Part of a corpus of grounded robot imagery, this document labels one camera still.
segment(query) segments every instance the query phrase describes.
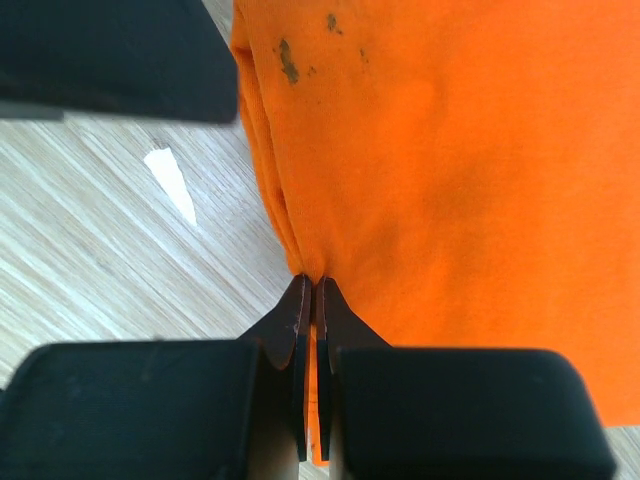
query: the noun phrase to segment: wood grain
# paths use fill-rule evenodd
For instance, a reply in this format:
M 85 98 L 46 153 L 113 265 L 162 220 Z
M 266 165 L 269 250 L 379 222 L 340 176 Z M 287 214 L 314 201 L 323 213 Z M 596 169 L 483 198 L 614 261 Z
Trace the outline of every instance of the wood grain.
M 205 5 L 228 40 L 231 2 Z M 167 146 L 197 226 L 143 163 Z M 237 122 L 0 122 L 0 185 L 0 384 L 47 342 L 235 337 L 290 280 Z M 640 478 L 640 429 L 609 436 Z

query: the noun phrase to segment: black object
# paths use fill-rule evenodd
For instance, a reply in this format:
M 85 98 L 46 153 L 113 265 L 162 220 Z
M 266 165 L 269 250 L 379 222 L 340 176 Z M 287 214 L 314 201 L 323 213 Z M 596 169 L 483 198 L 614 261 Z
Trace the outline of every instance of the black object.
M 236 91 L 201 0 L 0 2 L 0 118 L 83 110 L 226 123 Z
M 297 478 L 309 321 L 332 478 L 613 478 L 559 355 L 392 348 L 333 280 L 304 276 L 238 340 L 36 350 L 0 397 L 0 478 Z

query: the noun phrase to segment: light wood surface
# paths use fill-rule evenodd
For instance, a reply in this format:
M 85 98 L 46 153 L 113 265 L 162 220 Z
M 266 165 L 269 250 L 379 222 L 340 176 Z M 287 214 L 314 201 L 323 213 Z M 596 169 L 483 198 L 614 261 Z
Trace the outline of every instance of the light wood surface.
M 205 5 L 228 39 L 230 2 Z M 196 226 L 143 162 L 167 146 Z M 0 122 L 0 186 L 0 385 L 47 342 L 235 337 L 291 278 L 239 123 Z M 640 478 L 640 429 L 609 435 Z

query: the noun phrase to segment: orange cloth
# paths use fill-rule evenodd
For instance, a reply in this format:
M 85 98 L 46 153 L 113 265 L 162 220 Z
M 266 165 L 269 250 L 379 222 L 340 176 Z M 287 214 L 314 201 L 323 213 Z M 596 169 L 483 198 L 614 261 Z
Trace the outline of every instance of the orange cloth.
M 640 4 L 236 0 L 293 273 L 395 345 L 540 347 L 640 423 Z

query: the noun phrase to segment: white triangular piece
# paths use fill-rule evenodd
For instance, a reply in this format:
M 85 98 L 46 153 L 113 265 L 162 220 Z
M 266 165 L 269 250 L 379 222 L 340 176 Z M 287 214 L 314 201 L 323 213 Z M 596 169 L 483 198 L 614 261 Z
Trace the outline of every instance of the white triangular piece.
M 144 163 L 184 218 L 191 225 L 197 225 L 193 201 L 171 149 L 151 151 L 144 157 Z

